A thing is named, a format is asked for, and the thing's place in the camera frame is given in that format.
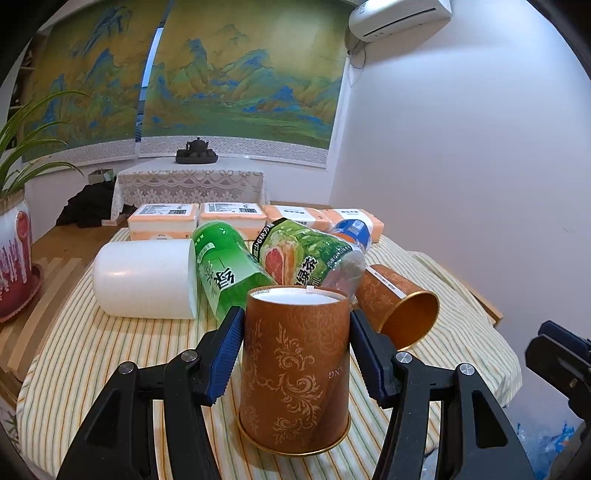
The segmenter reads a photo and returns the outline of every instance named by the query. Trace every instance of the air conditioner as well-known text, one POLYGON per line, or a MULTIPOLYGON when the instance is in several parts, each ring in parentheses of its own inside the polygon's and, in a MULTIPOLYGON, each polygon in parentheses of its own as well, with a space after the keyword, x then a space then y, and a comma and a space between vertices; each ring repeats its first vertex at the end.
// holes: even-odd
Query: air conditioner
POLYGON ((368 0, 349 17, 351 33, 371 42, 423 23, 452 16, 450 0, 368 0))

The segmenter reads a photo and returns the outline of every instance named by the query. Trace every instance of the landscape painting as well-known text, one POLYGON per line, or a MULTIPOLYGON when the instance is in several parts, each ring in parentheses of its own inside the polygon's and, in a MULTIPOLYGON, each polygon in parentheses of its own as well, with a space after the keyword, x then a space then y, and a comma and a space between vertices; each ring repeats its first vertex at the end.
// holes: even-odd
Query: landscape painting
POLYGON ((154 60, 142 136, 328 148, 352 10, 340 0, 176 0, 154 60))
POLYGON ((65 148, 134 138, 141 80, 167 0, 106 0, 56 24, 39 58, 28 99, 60 90, 92 96, 59 97, 40 109, 25 133, 56 120, 44 132, 68 143, 31 152, 27 160, 65 148))

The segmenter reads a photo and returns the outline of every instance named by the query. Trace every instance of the potted plant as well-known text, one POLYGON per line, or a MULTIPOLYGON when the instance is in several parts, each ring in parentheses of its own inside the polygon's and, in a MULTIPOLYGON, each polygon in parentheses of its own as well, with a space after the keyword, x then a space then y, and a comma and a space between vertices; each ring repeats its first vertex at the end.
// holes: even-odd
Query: potted plant
MULTIPOLYGON (((20 126, 38 108, 63 95, 85 95, 76 90, 64 90, 28 103, 15 113, 0 130, 0 152, 4 152, 20 126)), ((51 143, 66 144, 57 138, 37 138, 39 133, 58 124, 48 122, 28 133, 4 161, 0 160, 0 323, 20 311, 39 288, 41 272, 31 263, 31 218, 25 201, 25 184, 40 173, 55 167, 67 167, 82 172, 73 164, 53 161, 40 164, 31 161, 21 169, 11 167, 28 150, 51 143)))

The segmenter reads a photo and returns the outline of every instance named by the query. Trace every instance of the plant leaf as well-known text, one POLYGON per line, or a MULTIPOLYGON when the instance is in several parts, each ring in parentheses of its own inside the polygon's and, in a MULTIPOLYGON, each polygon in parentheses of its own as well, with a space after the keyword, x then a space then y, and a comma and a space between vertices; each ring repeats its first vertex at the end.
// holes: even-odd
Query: plant leaf
POLYGON ((62 120, 58 120, 56 122, 49 122, 48 124, 42 125, 39 128, 36 128, 35 130, 33 130, 32 132, 29 132, 25 136, 25 138, 22 139, 22 142, 21 143, 26 142, 26 141, 32 139, 35 135, 37 135, 39 132, 42 132, 46 128, 53 127, 54 125, 61 125, 61 124, 68 124, 68 125, 70 125, 71 123, 70 122, 66 122, 66 121, 62 121, 62 120))
MULTIPOLYGON (((4 183, 5 183, 6 185, 8 185, 8 180, 10 180, 10 178, 11 178, 13 175, 20 175, 20 174, 21 174, 21 170, 12 170, 12 171, 11 171, 11 172, 8 174, 8 176, 6 177, 6 181, 5 181, 4 183)), ((0 198, 2 198, 2 197, 4 197, 4 196, 5 196, 5 195, 3 195, 3 194, 4 194, 4 192, 0 192, 0 193, 1 193, 1 194, 0 194, 0 198)))
POLYGON ((43 165, 29 171, 28 173, 25 173, 24 175, 23 172, 21 172, 21 174, 12 182, 12 185, 10 185, 10 187, 8 188, 7 195, 10 195, 13 192, 19 191, 21 188, 24 188, 25 183, 39 175, 41 172, 56 167, 67 167, 71 170, 77 170, 78 172, 80 172, 80 175, 84 175, 78 167, 66 161, 52 161, 44 163, 43 165))
POLYGON ((10 167, 12 167, 12 165, 22 156, 22 154, 32 147, 47 143, 62 143, 67 145, 66 142, 63 140, 58 140, 57 138, 40 138, 37 140, 28 140, 21 143, 17 148, 14 149, 12 153, 10 153, 2 165, 0 165, 0 190, 3 190, 6 186, 8 170, 10 170, 10 167))
POLYGON ((10 139, 17 133, 18 128, 21 126, 21 124, 27 117, 29 117, 39 107, 63 95, 83 95, 85 97, 92 98, 87 93, 81 92, 79 90, 62 90, 61 92, 52 93, 51 95, 46 96, 44 99, 39 100, 37 103, 29 102, 18 112, 16 112, 13 116, 11 116, 8 122, 6 122, 6 124, 4 125, 4 127, 2 127, 2 130, 0 130, 0 152, 4 152, 6 150, 6 147, 10 142, 10 139))

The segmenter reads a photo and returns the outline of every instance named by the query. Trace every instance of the paper cup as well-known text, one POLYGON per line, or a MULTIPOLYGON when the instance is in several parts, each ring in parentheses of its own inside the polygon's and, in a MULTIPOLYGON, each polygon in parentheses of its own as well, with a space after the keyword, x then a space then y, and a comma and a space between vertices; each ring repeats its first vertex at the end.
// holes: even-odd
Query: paper cup
POLYGON ((311 286, 248 293, 238 424, 255 446, 280 455, 315 455, 345 438, 346 294, 311 286))
POLYGON ((439 313, 437 295, 384 265, 366 267, 355 295, 373 329, 399 350, 428 334, 439 313))

